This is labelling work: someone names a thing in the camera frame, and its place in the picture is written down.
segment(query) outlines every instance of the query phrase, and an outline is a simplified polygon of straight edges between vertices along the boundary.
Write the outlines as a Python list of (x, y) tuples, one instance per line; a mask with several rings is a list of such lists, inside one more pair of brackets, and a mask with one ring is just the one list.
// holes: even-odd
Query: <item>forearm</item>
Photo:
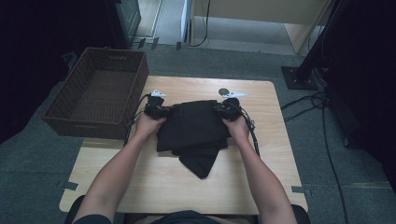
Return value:
[(113, 219), (115, 210), (131, 181), (145, 138), (135, 135), (93, 180), (75, 220), (87, 214), (103, 214)]
[(289, 198), (275, 174), (256, 154), (249, 141), (240, 141), (238, 146), (262, 222), (296, 223)]

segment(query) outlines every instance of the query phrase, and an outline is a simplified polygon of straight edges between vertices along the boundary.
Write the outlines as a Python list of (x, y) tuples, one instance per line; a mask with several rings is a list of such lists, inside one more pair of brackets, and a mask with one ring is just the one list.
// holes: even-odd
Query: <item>person's arm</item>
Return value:
[(250, 192), (259, 209), (262, 223), (297, 223), (282, 184), (250, 144), (245, 119), (241, 116), (235, 121), (224, 119), (223, 122), (239, 147)]
[(143, 144), (164, 121), (165, 119), (151, 119), (144, 113), (139, 115), (134, 136), (93, 180), (73, 222), (92, 214), (103, 215), (113, 221), (116, 209), (134, 173)]

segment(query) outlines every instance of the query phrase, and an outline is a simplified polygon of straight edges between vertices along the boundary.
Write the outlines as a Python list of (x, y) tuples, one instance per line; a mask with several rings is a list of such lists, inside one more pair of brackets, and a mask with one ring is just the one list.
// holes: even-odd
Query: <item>person's left hand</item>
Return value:
[(140, 136), (144, 137), (145, 139), (149, 137), (152, 133), (158, 131), (161, 125), (166, 121), (166, 118), (162, 119), (152, 119), (145, 113), (139, 114), (136, 122), (136, 131), (135, 135), (139, 134)]

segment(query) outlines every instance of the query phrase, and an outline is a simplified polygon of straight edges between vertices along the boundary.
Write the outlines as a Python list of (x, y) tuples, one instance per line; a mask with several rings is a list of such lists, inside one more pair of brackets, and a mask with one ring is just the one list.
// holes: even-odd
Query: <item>folded black clothing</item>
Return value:
[(174, 105), (158, 131), (157, 151), (172, 150), (200, 178), (208, 176), (219, 150), (227, 147), (227, 127), (213, 110), (215, 100)]

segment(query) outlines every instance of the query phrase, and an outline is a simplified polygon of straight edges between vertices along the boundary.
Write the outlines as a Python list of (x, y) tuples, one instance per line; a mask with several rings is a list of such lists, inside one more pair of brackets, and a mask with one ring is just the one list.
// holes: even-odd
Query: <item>black pants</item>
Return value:
[[(70, 208), (69, 213), (67, 214), (64, 224), (72, 224), (73, 223), (73, 220), (77, 214), (79, 207), (81, 206), (84, 196), (85, 195), (79, 196), (74, 201), (72, 207)], [(305, 210), (300, 205), (292, 204), (291, 207), (293, 209), (294, 215), (296, 216), (298, 224), (311, 224), (308, 214), (305, 212)]]

